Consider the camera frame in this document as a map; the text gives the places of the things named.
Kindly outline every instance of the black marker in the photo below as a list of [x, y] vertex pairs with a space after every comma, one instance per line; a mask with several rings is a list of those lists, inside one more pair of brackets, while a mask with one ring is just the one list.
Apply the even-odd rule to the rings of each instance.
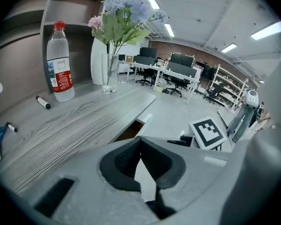
[[36, 100], [46, 109], [50, 109], [51, 105], [43, 100], [40, 96], [36, 96]]
[[6, 123], [6, 126], [7, 126], [8, 128], [10, 128], [11, 130], [13, 130], [15, 133], [18, 131], [18, 129], [15, 128], [13, 125], [11, 125], [9, 122]]

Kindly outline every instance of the black and white marker board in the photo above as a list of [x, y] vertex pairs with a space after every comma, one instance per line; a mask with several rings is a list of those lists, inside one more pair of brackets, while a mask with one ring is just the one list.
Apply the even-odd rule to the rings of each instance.
[[227, 140], [211, 117], [189, 123], [189, 135], [194, 135], [201, 149], [210, 150]]

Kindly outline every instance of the blue hydrangea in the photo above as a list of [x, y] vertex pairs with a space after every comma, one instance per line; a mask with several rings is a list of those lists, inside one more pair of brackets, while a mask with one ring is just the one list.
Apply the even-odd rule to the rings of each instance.
[[109, 13], [116, 13], [125, 7], [126, 0], [105, 0], [105, 10]]
[[168, 16], [165, 11], [156, 9], [151, 12], [149, 18], [150, 20], [153, 20], [156, 23], [165, 24], [167, 22]]
[[152, 10], [149, 0], [126, 0], [125, 6], [130, 8], [131, 22], [136, 24], [147, 21]]

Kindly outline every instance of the desk partition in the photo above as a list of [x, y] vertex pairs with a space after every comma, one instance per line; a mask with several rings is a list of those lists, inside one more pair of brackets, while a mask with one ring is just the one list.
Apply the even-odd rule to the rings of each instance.
[[187, 67], [175, 62], [169, 62], [167, 69], [170, 69], [171, 71], [175, 73], [180, 73], [185, 76], [191, 76], [192, 78], [195, 78], [195, 75], [197, 73], [196, 69], [193, 69], [191, 67]]
[[148, 58], [148, 57], [141, 57], [141, 56], [134, 56], [133, 62], [137, 62], [140, 64], [151, 65], [154, 66], [155, 58]]

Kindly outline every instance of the ceiling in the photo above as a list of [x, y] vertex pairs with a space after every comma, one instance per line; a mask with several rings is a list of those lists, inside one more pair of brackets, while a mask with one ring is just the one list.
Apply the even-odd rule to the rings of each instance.
[[[279, 20], [264, 0], [156, 0], [168, 15], [175, 37], [151, 22], [152, 39], [188, 45], [230, 64], [250, 67], [247, 75], [266, 78], [281, 56], [281, 33], [258, 41], [251, 34]], [[231, 43], [237, 48], [222, 53]]]

